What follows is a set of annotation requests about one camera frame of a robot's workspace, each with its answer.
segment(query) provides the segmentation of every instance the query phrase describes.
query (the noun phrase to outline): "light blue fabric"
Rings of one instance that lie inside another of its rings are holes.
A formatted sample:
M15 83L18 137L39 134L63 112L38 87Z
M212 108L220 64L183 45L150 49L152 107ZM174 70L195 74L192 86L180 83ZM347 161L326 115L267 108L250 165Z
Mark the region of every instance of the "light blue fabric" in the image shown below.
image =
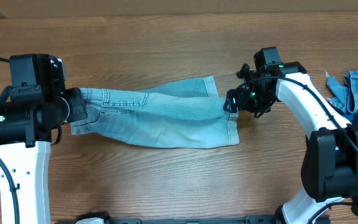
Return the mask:
M88 118L72 134L99 133L149 147L207 149L239 143L238 114L223 110L213 77L139 91L81 88Z
M329 102L345 114L358 114L358 71L350 71L344 79L346 86L327 75L327 86L335 95Z

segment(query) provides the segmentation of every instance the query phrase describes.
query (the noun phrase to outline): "denim jeans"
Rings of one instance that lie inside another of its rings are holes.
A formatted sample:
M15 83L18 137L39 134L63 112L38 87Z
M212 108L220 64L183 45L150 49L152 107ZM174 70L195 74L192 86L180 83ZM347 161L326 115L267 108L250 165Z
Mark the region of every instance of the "denim jeans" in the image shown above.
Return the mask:
M342 86L335 77L327 75L327 86L335 95L329 102L345 114L358 114L358 71L350 71L345 84Z
M207 149L239 143L238 114L223 110L213 77L139 91L81 88L88 117L72 134L99 133L149 147Z

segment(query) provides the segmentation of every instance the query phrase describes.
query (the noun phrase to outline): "robotic arm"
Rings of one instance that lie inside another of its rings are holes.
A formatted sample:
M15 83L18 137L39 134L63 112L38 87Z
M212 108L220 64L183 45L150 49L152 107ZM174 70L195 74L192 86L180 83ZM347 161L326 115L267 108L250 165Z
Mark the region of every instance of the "robotic arm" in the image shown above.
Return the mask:
M316 218L321 209L358 194L358 155L331 120L335 119L346 130L345 134L357 147L358 127L352 126L325 102L300 63L281 62L275 47L262 49L254 59L257 70L251 71L244 64L237 72L244 83L227 92L224 109L230 113L246 110L258 118L268 113L276 101L282 101L301 123L307 137L301 168L303 188L293 200L279 206L266 223L319 222ZM61 132L60 125L85 119L85 104L79 89L65 89L61 60L51 55L18 55L12 56L10 63L12 86L8 86L0 97L0 158L16 187L10 188L0 168L2 223L14 223L13 190L17 192L22 224L49 224L47 171L51 129L57 128ZM8 95L11 102L5 103ZM248 215L243 221L252 224L255 218L255 223L264 224L259 222L259 216ZM112 220L108 213L94 213L82 215L72 223L132 222ZM133 223L154 222L136 219Z

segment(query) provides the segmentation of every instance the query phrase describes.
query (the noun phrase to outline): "wooden table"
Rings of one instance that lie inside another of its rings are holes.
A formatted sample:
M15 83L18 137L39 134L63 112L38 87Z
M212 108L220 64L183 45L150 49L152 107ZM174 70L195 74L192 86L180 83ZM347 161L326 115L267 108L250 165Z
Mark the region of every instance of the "wooden table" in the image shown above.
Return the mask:
M234 72L254 67L254 53L269 46L301 62L331 96L325 71L342 82L358 70L358 12L0 19L0 57L61 57L68 88L138 90L214 75L225 97L241 82ZM0 92L10 84L0 62ZM260 119L241 113L238 130L238 146L150 149L71 136L65 126L49 165L52 219L90 210L144 220L271 214L301 187L305 134L282 103ZM348 207L329 214L333 223L358 222Z

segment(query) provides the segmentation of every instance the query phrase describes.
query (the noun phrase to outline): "crumpled denim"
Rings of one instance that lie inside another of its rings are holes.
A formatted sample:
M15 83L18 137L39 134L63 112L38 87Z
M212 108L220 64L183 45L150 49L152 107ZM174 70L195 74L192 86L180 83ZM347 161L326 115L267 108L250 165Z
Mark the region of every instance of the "crumpled denim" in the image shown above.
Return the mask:
M358 71L350 71L344 79L346 86L327 74L327 86L335 95L329 102L345 114L358 114Z
M139 91L81 88L88 117L72 134L99 133L148 147L208 149L239 143L238 114L223 110L213 77Z

